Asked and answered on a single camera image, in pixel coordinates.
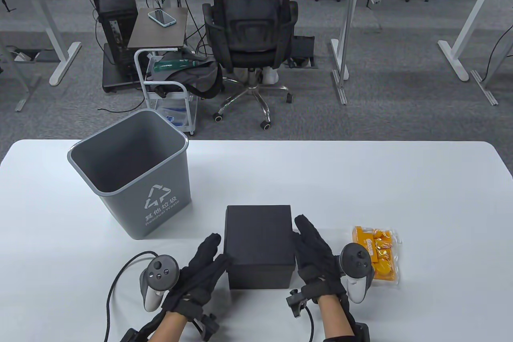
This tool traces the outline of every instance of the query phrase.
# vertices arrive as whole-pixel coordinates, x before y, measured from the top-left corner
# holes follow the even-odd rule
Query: hand
[[[219,278],[226,271],[230,260],[218,253],[221,237],[210,234],[198,247],[187,267],[180,270],[176,285],[169,291],[162,309],[184,315],[188,320],[199,320],[202,307],[209,302]]]
[[[306,283],[301,287],[301,293],[315,303],[322,296],[335,295],[351,328],[355,330],[347,292],[340,281],[339,261],[306,216],[297,216],[294,221],[300,231],[300,234],[293,233],[297,273]]]
[[[295,258],[299,276],[307,285],[322,281],[333,285],[338,292],[329,294],[345,294],[340,283],[340,269],[337,258],[330,246],[320,236],[313,224],[304,215],[297,216],[295,225],[300,233],[293,233]]]

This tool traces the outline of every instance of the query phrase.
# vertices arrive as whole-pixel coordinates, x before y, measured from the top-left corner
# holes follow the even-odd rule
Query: chair base
[[[223,77],[224,82],[229,82],[233,84],[238,84],[243,87],[242,90],[239,92],[233,94],[229,98],[227,98],[221,105],[219,110],[214,113],[213,119],[215,121],[221,121],[223,120],[223,113],[227,106],[232,104],[235,100],[240,98],[242,95],[253,95],[253,97],[258,102],[260,108],[262,109],[262,112],[264,113],[264,121],[260,123],[260,127],[263,130],[268,130],[271,128],[271,113],[269,112],[269,106],[265,102],[265,100],[260,95],[260,89],[271,89],[271,90],[280,90],[280,91],[287,91],[287,103],[292,103],[293,101],[293,95],[290,93],[290,90],[288,87],[284,85],[263,85],[262,84],[262,73],[261,71],[255,71],[255,70],[249,70],[248,71],[248,80],[244,83],[234,80],[231,78]]]

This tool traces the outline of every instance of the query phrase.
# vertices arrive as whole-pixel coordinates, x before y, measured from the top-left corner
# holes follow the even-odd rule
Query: chair wheel
[[[270,129],[270,128],[271,128],[271,122],[264,120],[262,123],[260,123],[260,127],[261,127],[264,131],[267,131],[268,129]]]

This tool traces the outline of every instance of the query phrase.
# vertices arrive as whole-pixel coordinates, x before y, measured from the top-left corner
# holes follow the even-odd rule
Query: gray bag
[[[223,71],[219,63],[212,58],[198,56],[187,47],[177,52],[167,52],[162,61],[189,59],[202,62],[200,65],[184,69],[169,69],[167,71],[153,71],[153,81],[176,81],[187,88],[193,95],[204,99],[212,99],[220,93],[223,87]],[[155,92],[165,98],[169,92],[182,92],[177,85],[147,85],[149,92]]]

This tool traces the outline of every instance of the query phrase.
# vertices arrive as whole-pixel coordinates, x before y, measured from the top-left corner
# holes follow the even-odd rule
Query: desk foot
[[[438,46],[444,53],[445,57],[447,58],[447,61],[449,61],[449,64],[451,65],[452,69],[454,69],[454,72],[456,72],[456,75],[458,75],[458,78],[460,78],[461,81],[469,81],[469,74],[463,68],[463,65],[462,63],[460,63],[460,60],[452,57],[452,48],[450,47],[449,43],[445,40],[438,40]]]
[[[337,49],[339,47],[339,40],[331,39],[330,41],[331,51],[333,53],[333,57],[335,58],[335,62],[337,63],[337,71],[339,71],[340,66],[342,64],[342,56],[337,57]],[[347,70],[347,65],[344,68],[344,81],[349,80],[349,71]]]
[[[490,102],[490,104],[491,105],[499,105],[499,103],[497,102],[497,99],[493,96],[491,91],[483,85],[483,80],[482,80],[481,76],[478,74],[478,72],[471,71],[471,74],[474,77],[474,79],[476,80],[479,87],[481,88],[481,91],[483,91],[484,96],[486,96],[486,98]]]
[[[342,105],[347,105],[347,98],[346,98],[346,93],[344,92],[344,87],[339,88],[339,80],[340,80],[339,71],[337,71],[336,69],[333,69],[333,71],[331,71],[331,74],[333,76],[333,85],[335,86],[335,89],[339,93],[339,101],[341,102]]]
[[[34,75],[31,79],[30,83],[27,84],[28,90],[25,91],[25,97],[22,98],[16,105],[16,108],[14,109],[16,112],[21,112],[21,110],[23,109],[23,106],[25,105],[27,100],[32,96],[32,93],[33,93],[34,89],[36,88],[37,83],[39,83],[40,78],[41,78],[41,75]]]
[[[55,71],[53,71],[53,75],[50,77],[50,85],[51,86],[55,87],[56,85],[59,85],[62,78],[66,74],[66,71],[68,71],[68,68],[71,65],[73,59],[79,52],[81,46],[82,46],[82,43],[79,41],[75,41],[75,43],[71,43],[71,45],[68,49],[68,60],[61,61],[57,65],[57,68],[55,69]]]

